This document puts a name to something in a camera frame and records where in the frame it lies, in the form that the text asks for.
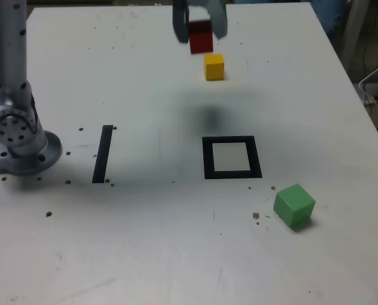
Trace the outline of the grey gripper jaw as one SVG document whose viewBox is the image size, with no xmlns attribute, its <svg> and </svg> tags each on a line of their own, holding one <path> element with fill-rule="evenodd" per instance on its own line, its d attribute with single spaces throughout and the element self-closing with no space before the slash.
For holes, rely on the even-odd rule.
<svg viewBox="0 0 378 305">
<path fill-rule="evenodd" d="M 218 39 L 227 36 L 227 11 L 225 0 L 209 0 L 206 10 L 210 16 L 212 31 Z"/>
<path fill-rule="evenodd" d="M 187 44 L 189 41 L 189 6 L 186 0 L 172 1 L 172 24 L 178 41 Z"/>
</svg>

